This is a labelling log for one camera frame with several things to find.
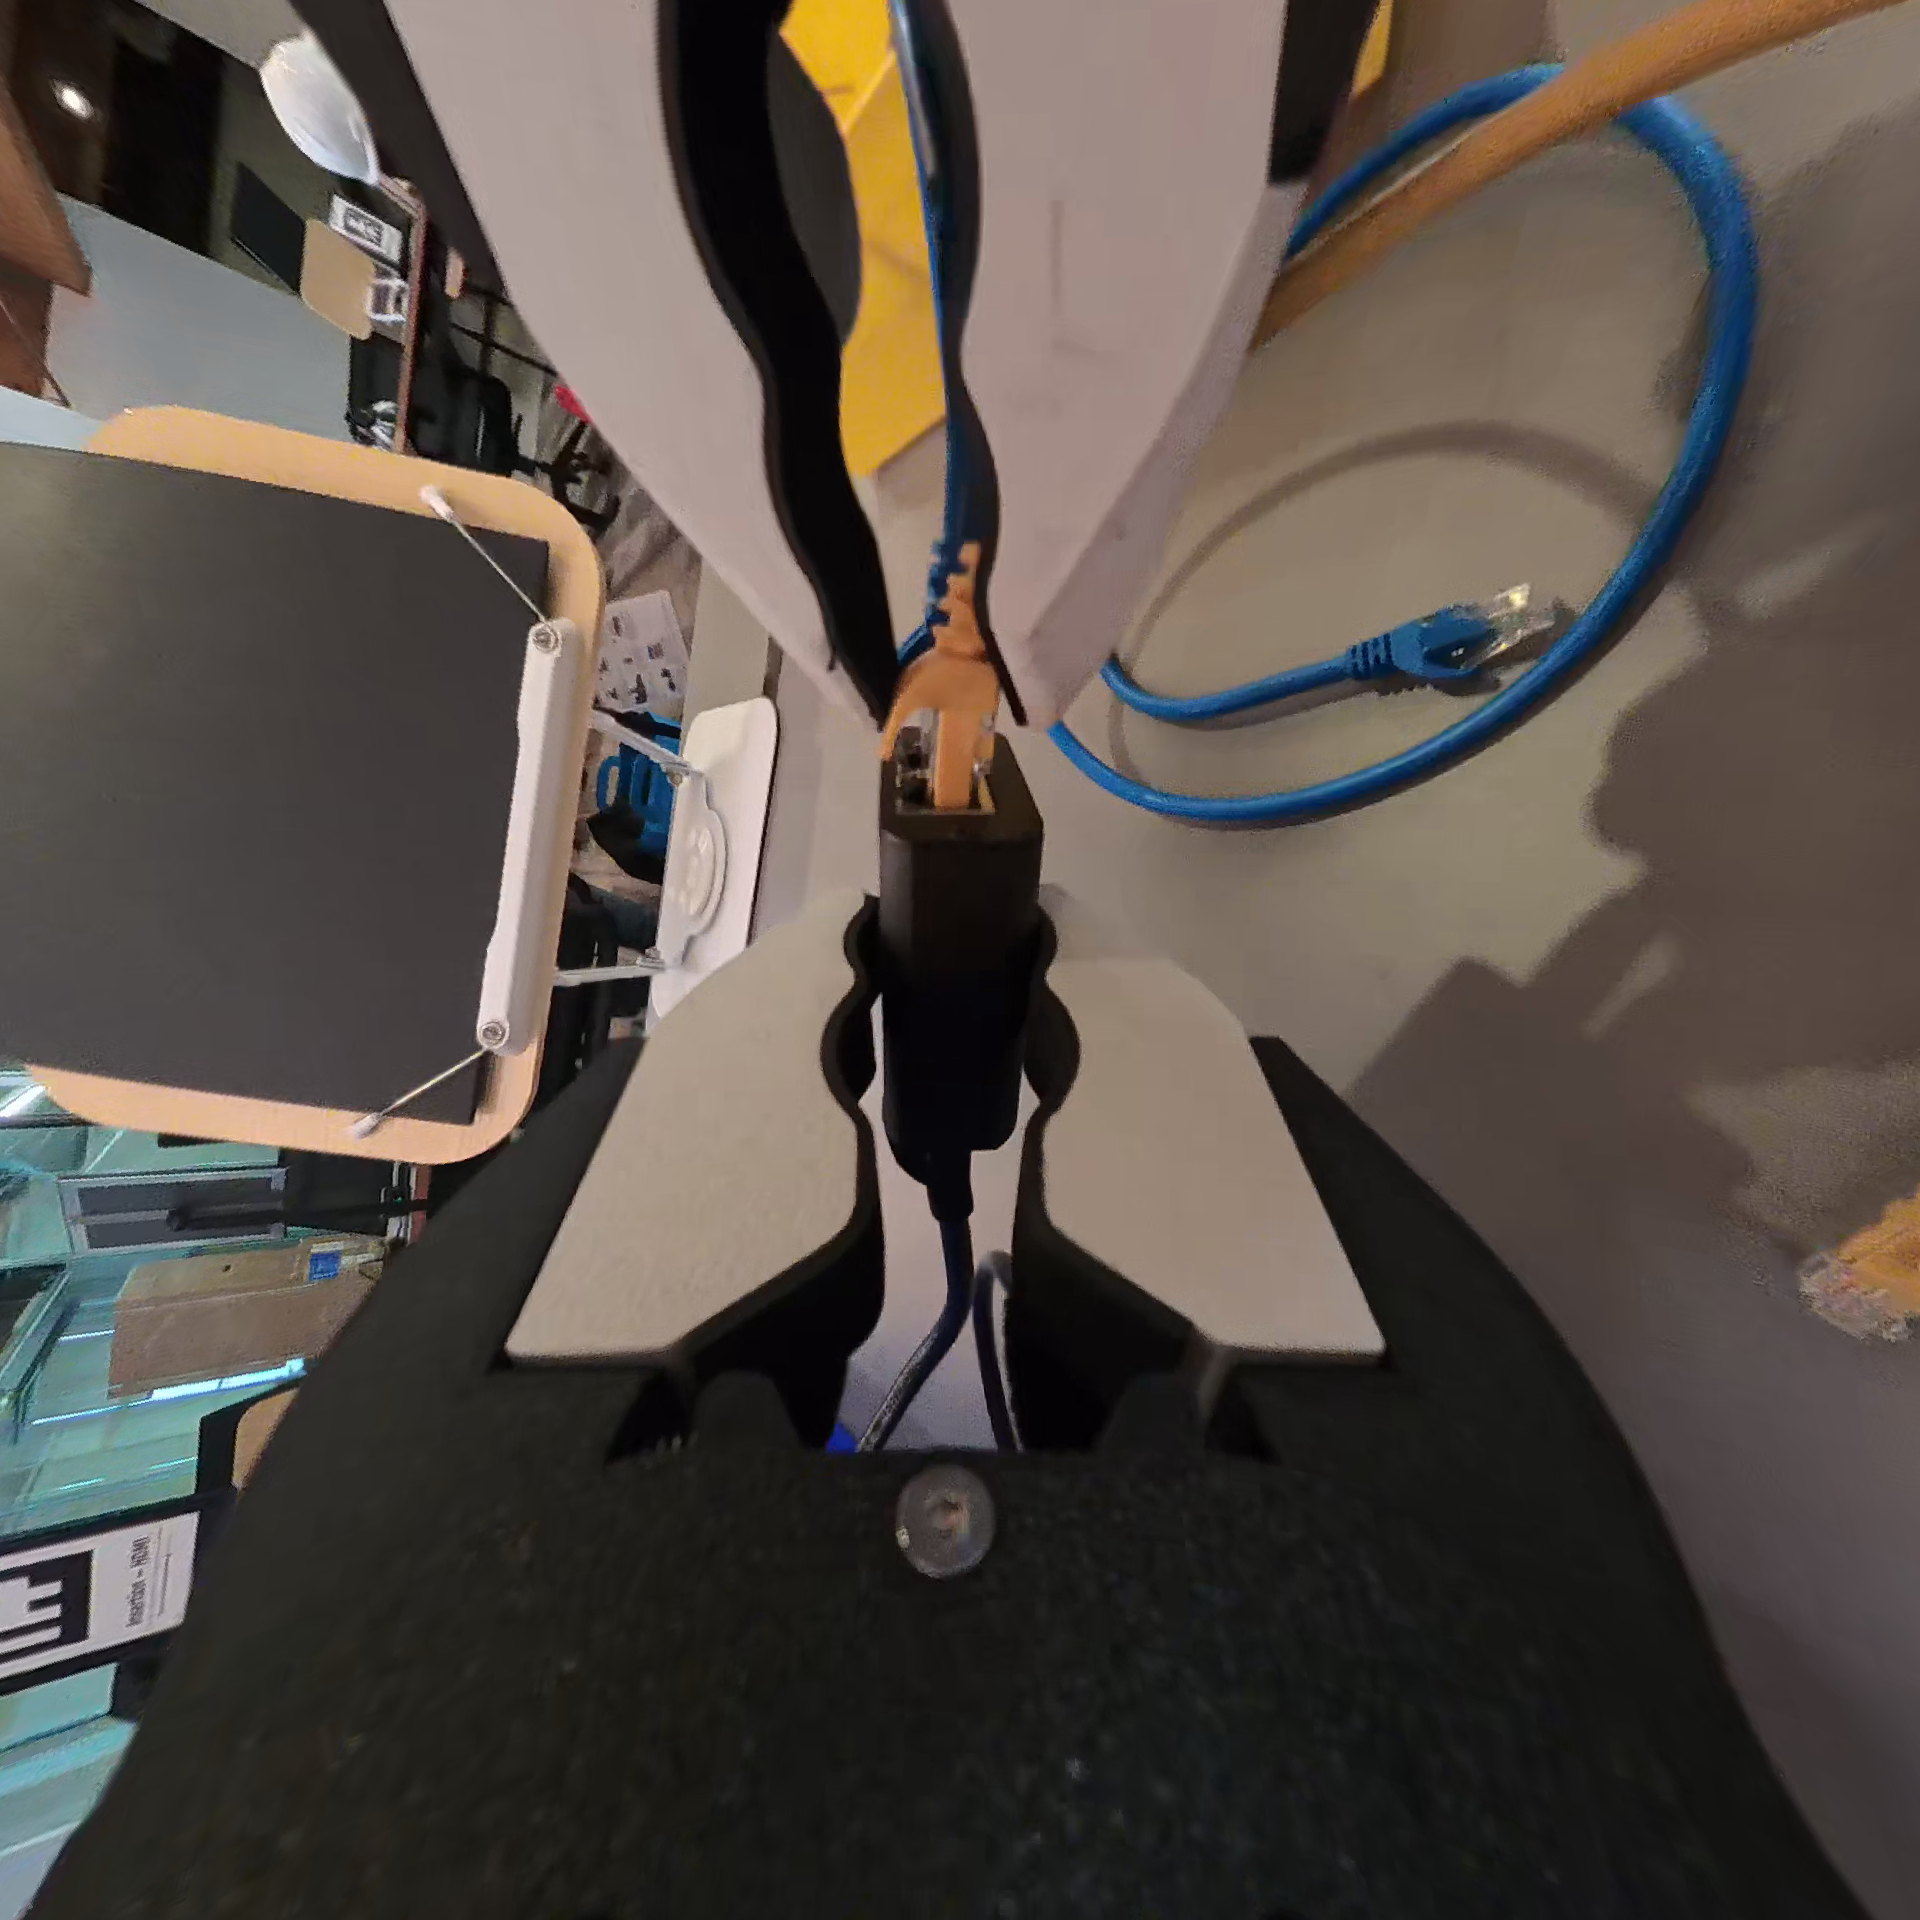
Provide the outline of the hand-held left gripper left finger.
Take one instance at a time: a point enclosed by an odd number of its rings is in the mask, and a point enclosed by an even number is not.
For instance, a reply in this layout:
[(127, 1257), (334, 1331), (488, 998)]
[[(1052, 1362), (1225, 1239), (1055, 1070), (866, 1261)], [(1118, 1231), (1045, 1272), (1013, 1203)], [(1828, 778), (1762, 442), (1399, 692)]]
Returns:
[(685, 1400), (768, 1377), (807, 1448), (878, 1327), (873, 900), (814, 900), (646, 1034), (507, 1335), (514, 1364), (634, 1362)]

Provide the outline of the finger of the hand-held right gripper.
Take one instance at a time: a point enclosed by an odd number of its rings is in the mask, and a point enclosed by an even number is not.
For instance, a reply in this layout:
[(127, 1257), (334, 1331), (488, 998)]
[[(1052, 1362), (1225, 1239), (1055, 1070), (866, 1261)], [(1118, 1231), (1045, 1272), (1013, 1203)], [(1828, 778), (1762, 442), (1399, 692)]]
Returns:
[(1015, 726), (1148, 589), (1330, 134), (1325, 3), (891, 3), (946, 387), (940, 559)]
[(786, 3), (387, 3), (510, 294), (644, 489), (862, 728), (897, 639), (841, 329), (781, 182)]

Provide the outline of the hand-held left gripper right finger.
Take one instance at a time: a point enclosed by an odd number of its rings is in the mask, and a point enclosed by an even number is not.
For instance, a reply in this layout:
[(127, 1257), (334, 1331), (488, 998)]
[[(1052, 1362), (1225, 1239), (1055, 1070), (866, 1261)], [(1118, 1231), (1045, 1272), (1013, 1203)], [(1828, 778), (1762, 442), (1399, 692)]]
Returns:
[(1041, 900), (1007, 1277), (1025, 1448), (1091, 1448), (1171, 1377), (1211, 1425), (1260, 1367), (1375, 1367), (1383, 1331), (1251, 1031), (1082, 900)]

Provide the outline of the black ethernet port adapter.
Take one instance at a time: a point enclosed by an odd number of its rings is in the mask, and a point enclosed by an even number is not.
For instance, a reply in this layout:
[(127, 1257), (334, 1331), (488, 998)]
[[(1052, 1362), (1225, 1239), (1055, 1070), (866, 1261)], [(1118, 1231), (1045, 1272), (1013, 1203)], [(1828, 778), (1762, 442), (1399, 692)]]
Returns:
[(880, 1123), (944, 1188), (1018, 1118), (1045, 825), (1004, 737), (974, 808), (937, 809), (930, 771), (930, 726), (910, 723), (878, 786)]

